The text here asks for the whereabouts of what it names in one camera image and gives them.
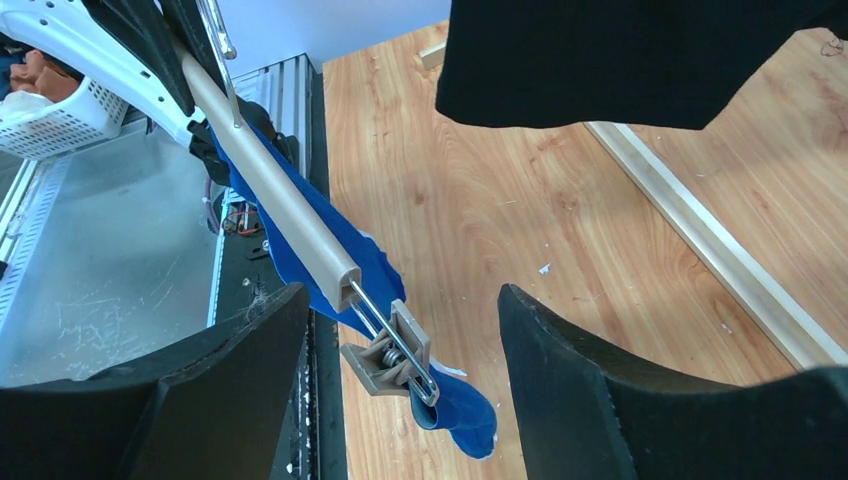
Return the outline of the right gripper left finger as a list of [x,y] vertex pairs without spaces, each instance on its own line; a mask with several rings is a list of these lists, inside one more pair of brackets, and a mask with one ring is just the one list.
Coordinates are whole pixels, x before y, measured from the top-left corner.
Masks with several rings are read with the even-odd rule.
[[299,284],[255,318],[1,392],[5,479],[266,479],[309,318]]

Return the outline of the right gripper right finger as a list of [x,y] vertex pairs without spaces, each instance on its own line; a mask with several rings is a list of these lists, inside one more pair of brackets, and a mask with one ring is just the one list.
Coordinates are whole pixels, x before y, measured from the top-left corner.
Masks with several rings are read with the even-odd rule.
[[739,387],[634,355],[513,284],[498,297],[531,479],[843,479],[847,371]]

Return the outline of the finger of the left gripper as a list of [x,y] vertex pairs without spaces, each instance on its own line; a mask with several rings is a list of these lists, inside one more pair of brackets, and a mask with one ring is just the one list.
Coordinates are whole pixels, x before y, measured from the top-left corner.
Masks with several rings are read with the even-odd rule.
[[180,67],[173,37],[186,38],[196,19],[193,1],[83,0],[92,19],[163,84],[186,116],[195,102]]
[[213,45],[196,0],[161,0],[163,16],[175,36],[183,43],[222,92],[226,92]]

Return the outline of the blue underwear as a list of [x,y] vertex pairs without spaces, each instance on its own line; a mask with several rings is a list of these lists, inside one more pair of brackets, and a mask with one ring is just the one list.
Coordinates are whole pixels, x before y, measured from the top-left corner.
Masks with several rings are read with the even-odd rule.
[[[280,279],[286,283],[303,284],[309,293],[310,307],[313,310],[355,329],[368,339],[373,339],[374,335],[354,311],[347,309],[338,313],[332,308],[316,281],[271,220],[264,205],[257,200],[234,162],[224,152],[217,136],[213,135],[212,138],[217,153],[228,164],[231,187],[238,195],[258,207],[269,242],[270,255]],[[386,253],[372,237],[358,230],[319,190],[300,175],[284,154],[275,152],[273,157],[361,268],[365,292],[382,314],[388,315],[391,302],[404,301],[406,293],[402,278],[389,262]],[[450,375],[442,364],[432,365],[430,372],[440,395],[433,406],[423,403],[418,395],[411,395],[411,411],[417,424],[426,430],[449,431],[457,447],[472,458],[485,459],[492,455],[497,440],[497,418],[492,404],[472,385]]]

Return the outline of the wooden hanger with blue underwear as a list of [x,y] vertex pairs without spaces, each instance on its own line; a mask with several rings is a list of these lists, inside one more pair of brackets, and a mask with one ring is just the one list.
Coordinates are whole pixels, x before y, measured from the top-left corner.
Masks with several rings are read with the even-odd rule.
[[191,93],[219,144],[289,242],[293,252],[338,312],[356,313],[374,340],[369,348],[347,344],[341,352],[366,390],[374,395],[415,395],[437,403],[440,390],[429,369],[430,339],[400,300],[384,315],[361,285],[360,267],[276,162],[239,111],[226,66],[234,53],[218,5],[197,2],[210,40],[220,83],[184,48],[178,50]]

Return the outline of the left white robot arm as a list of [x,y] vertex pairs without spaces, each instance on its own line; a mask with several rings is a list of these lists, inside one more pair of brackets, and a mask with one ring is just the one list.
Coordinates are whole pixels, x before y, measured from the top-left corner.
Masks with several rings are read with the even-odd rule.
[[216,1],[4,1],[1,35],[57,58],[144,113],[212,180],[229,182],[218,115],[232,127],[250,123],[282,149],[290,166],[308,171],[304,145],[274,131],[235,93],[228,71],[239,49]]

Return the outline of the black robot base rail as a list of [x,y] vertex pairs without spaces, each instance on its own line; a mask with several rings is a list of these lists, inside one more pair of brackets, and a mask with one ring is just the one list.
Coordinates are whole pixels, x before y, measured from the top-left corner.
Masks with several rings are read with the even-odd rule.
[[[302,58],[240,80],[254,101],[248,120],[291,161],[285,173],[308,201],[329,195],[323,77]],[[345,479],[348,476],[337,323],[320,288],[283,235],[273,229],[250,238],[227,238],[221,250],[216,317],[260,317],[277,308],[289,283],[309,296],[297,321],[300,352],[283,364],[291,379],[270,476],[273,479]]]

